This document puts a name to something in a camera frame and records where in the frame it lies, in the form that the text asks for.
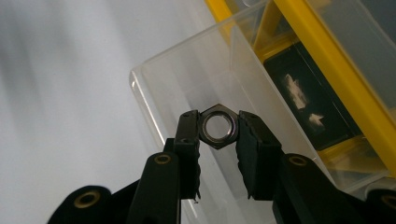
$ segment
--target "transparent plastic container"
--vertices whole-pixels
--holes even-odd
[[[371,153],[379,167],[368,172],[344,169],[353,166],[346,160],[358,160],[362,150],[348,151],[342,157],[325,155],[328,159],[324,161],[312,147],[253,50],[265,6],[262,2],[250,7],[132,70],[131,86],[158,150],[163,149],[166,138],[175,136],[182,113],[223,104],[234,112],[245,110],[260,116],[286,153],[311,158],[340,189],[352,191],[386,175],[388,171],[371,147],[365,147],[364,157]],[[271,202],[248,200],[234,147],[215,150],[201,144],[202,200],[183,202],[190,223],[274,222]]]

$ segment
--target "hex nut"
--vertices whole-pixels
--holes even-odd
[[[230,125],[230,129],[224,137],[215,138],[207,132],[206,124],[211,118],[215,116],[224,117]],[[238,115],[224,105],[214,105],[201,113],[201,116],[198,120],[198,130],[200,139],[203,142],[215,149],[221,149],[222,147],[226,147],[233,143],[238,137]]]

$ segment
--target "dark object inside box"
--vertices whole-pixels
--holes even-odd
[[[316,150],[361,134],[301,42],[266,60],[264,67]]]

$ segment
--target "metal nut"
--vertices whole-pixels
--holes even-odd
[[[227,134],[221,138],[211,136],[206,128],[207,122],[215,116],[224,117],[230,125]],[[201,113],[198,121],[198,129],[200,138],[203,142],[215,149],[221,149],[236,140],[239,130],[238,115],[224,105],[214,105]]]

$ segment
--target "clear plastic box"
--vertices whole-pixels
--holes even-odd
[[[285,152],[311,158],[340,189],[352,191],[385,176],[388,171],[364,139],[364,150],[354,147],[341,156],[323,156],[330,158],[327,160],[312,147],[253,50],[264,7],[262,2],[248,8],[133,69],[132,89],[158,150],[163,149],[166,138],[175,136],[182,113],[223,104],[235,112],[245,110],[260,116]],[[215,150],[201,144],[202,200],[183,202],[190,223],[274,221],[271,202],[248,200],[234,147]],[[363,171],[348,163],[368,154],[378,167]]]

